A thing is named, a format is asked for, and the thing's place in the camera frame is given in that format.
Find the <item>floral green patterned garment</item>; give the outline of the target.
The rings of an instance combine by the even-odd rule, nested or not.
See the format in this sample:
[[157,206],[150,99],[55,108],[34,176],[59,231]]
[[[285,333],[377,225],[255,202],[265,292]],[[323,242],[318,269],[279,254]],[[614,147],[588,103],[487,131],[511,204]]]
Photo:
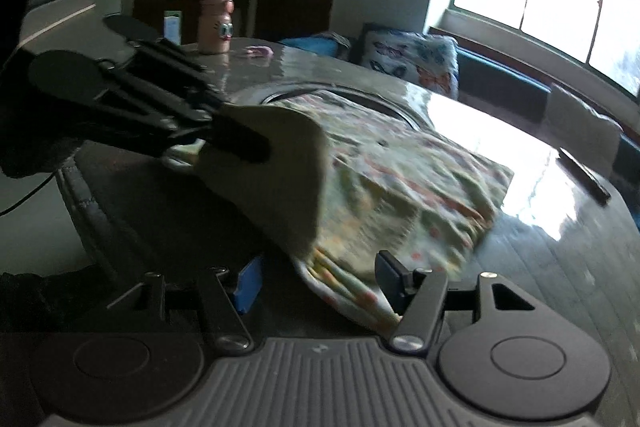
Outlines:
[[345,317],[390,335],[400,315],[375,283],[376,254],[458,274],[494,225],[512,171],[433,128],[414,131],[341,98],[303,95],[272,110],[315,121],[329,141],[319,230],[293,255],[296,271]]

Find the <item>small pink object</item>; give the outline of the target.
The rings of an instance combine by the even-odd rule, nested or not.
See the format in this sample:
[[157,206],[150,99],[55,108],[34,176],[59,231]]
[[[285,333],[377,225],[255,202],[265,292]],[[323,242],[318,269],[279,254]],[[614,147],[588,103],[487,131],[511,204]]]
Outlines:
[[235,55],[245,58],[270,58],[273,56],[273,49],[270,46],[246,46],[236,51]]

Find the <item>pink cartoon face bottle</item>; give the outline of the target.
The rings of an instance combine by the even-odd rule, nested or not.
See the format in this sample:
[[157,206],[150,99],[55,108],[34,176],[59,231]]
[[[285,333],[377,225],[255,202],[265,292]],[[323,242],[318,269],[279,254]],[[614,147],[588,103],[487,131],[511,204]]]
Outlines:
[[232,0],[201,0],[198,18],[198,52],[225,54],[230,51],[233,35]]

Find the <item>blue folded blanket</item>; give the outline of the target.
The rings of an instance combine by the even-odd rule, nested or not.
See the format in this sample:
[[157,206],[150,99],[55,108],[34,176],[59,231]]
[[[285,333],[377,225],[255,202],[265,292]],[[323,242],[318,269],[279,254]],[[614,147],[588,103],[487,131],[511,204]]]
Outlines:
[[282,46],[347,60],[354,42],[334,31],[323,31],[309,37],[285,38],[279,43]]

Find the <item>round recessed table hob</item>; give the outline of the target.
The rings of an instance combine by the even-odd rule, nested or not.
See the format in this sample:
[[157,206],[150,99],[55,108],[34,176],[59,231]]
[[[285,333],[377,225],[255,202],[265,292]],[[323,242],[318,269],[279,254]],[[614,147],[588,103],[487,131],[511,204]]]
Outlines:
[[261,86],[247,87],[230,95],[231,101],[243,105],[267,105],[293,100],[303,95],[321,95],[325,98],[341,98],[373,112],[403,121],[414,131],[433,128],[425,106],[412,106],[407,101],[369,89],[340,86],[325,82],[279,81]]

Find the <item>butterfly print pillow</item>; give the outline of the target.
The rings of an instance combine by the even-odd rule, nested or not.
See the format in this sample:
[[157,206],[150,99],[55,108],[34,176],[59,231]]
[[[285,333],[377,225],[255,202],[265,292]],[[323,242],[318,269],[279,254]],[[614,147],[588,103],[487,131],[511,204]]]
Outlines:
[[359,65],[457,100],[458,43],[454,38],[370,29]]

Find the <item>black remote control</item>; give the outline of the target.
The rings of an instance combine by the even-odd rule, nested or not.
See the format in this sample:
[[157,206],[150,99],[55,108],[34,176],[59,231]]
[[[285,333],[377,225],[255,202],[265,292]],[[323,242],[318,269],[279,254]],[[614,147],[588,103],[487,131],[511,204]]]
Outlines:
[[599,205],[608,205],[611,199],[610,192],[571,153],[559,148],[558,161]]

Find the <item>teal window bench sofa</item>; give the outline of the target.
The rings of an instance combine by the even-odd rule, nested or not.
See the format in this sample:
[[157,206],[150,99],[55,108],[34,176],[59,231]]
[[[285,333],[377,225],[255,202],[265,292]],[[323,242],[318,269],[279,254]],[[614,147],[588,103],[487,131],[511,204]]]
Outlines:
[[[551,87],[557,84],[616,121],[611,114],[581,93],[509,55],[457,36],[460,100],[538,136]],[[639,220],[639,135],[626,124],[609,176],[634,221]]]

